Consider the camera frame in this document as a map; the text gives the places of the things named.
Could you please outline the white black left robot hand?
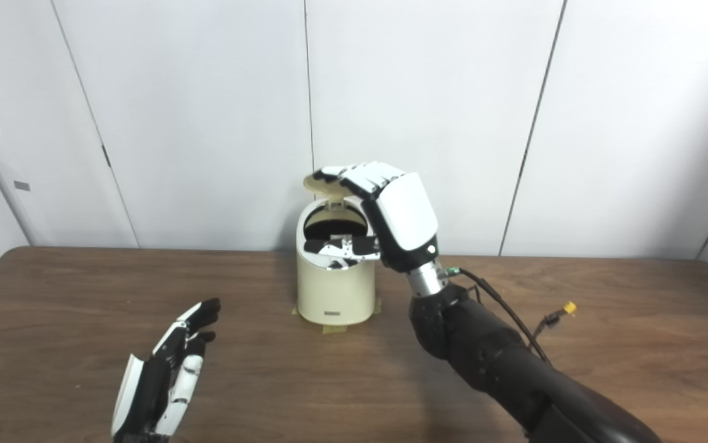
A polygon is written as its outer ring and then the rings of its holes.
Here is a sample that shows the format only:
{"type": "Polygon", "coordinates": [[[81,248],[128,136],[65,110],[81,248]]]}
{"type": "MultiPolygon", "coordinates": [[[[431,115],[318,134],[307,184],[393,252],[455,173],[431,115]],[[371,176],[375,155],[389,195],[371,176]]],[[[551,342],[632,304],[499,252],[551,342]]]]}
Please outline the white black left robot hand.
{"type": "Polygon", "coordinates": [[[117,394],[110,436],[114,442],[168,442],[188,410],[204,365],[208,330],[218,320],[218,297],[179,315],[142,360],[130,355],[117,394]]]}

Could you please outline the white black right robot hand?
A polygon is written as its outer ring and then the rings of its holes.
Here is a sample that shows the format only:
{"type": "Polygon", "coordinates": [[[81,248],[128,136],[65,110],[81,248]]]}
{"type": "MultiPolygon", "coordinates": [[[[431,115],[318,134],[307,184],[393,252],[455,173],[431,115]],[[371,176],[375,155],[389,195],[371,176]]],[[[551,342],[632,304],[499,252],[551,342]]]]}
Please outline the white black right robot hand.
{"type": "Polygon", "coordinates": [[[383,162],[327,166],[305,177],[303,184],[329,202],[354,197],[373,235],[352,239],[306,241],[306,252],[348,265],[380,259],[407,274],[437,256],[438,221],[417,173],[405,173],[383,162]]]}

